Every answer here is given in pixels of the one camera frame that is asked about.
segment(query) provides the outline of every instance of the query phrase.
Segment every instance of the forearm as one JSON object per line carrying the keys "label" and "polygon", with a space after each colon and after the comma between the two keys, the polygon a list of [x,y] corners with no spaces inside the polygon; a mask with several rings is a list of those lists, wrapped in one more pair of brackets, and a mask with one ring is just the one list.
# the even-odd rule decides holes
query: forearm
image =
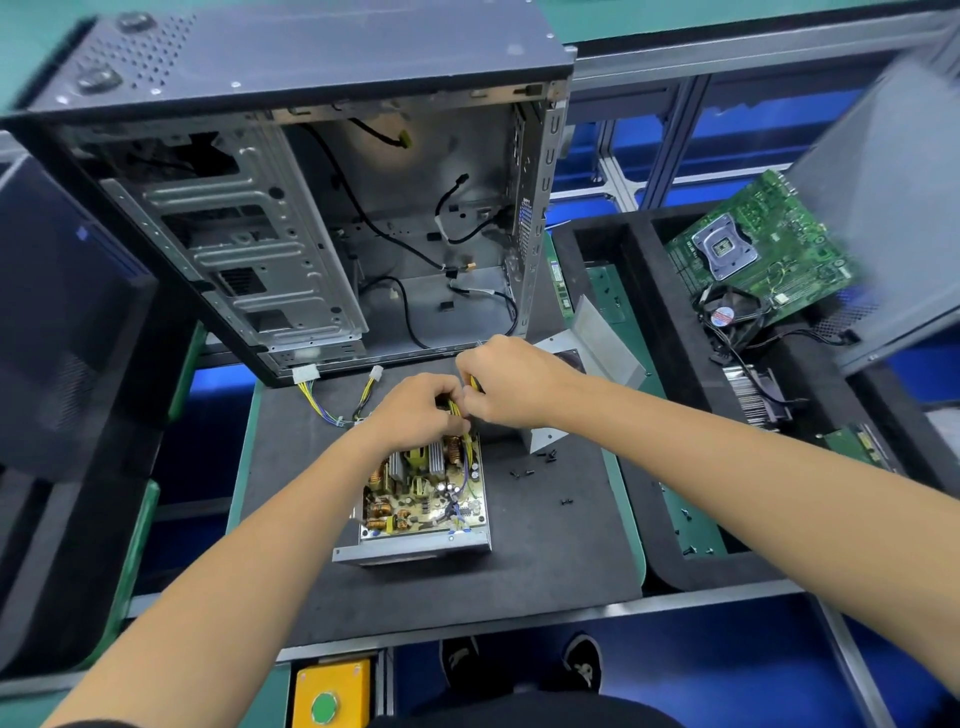
{"label": "forearm", "polygon": [[951,498],[594,377],[561,395],[551,418],[632,460],[960,690],[960,507]]}
{"label": "forearm", "polygon": [[385,456],[378,440],[366,424],[346,433],[207,551],[45,725],[99,717],[139,728],[235,726]]}

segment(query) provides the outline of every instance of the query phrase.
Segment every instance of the green motherboard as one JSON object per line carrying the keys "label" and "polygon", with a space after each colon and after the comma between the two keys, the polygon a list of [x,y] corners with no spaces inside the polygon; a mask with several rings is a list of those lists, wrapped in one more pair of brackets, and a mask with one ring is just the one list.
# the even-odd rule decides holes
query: green motherboard
{"label": "green motherboard", "polygon": [[768,324],[853,282],[852,266],[827,229],[773,170],[671,240],[666,250],[691,297],[712,283],[731,285],[770,304]]}
{"label": "green motherboard", "polygon": [[867,425],[847,425],[818,437],[834,452],[886,471],[893,470],[883,448]]}

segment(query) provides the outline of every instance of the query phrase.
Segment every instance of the metal bracket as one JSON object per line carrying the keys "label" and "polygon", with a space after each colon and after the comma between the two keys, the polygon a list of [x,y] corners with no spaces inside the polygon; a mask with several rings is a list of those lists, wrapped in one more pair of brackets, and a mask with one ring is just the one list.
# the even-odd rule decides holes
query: metal bracket
{"label": "metal bracket", "polygon": [[760,257],[737,230],[736,221],[728,212],[695,232],[693,244],[707,257],[710,272],[717,280],[729,278]]}

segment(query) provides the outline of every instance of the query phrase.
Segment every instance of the black foam mat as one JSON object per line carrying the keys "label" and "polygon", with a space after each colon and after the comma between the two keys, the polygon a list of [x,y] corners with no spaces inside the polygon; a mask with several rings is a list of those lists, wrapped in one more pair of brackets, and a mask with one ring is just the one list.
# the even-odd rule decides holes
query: black foam mat
{"label": "black foam mat", "polygon": [[[404,376],[453,373],[452,359],[395,367],[371,407]],[[367,374],[321,379],[317,400],[348,415]],[[327,425],[296,387],[264,390],[243,503],[247,516],[317,458],[342,430]],[[511,619],[641,596],[636,566],[600,448],[573,435],[557,461],[526,453],[515,433],[481,430],[493,550],[380,567],[328,563],[310,590],[288,646]],[[520,479],[510,471],[534,474]],[[573,502],[561,505],[560,501]]]}

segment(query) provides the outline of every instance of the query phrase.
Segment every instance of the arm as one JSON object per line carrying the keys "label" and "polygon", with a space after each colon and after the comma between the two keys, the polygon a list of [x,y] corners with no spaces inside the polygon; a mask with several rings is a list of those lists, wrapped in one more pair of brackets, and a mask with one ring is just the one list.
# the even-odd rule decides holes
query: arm
{"label": "arm", "polygon": [[404,379],[362,424],[168,587],[47,718],[232,728],[274,664],[370,473],[391,452],[467,432],[437,409],[455,376]]}
{"label": "arm", "polygon": [[[960,503],[826,449],[581,375],[496,337],[457,365],[471,414],[633,461],[960,692]],[[900,536],[895,540],[891,534]]]}

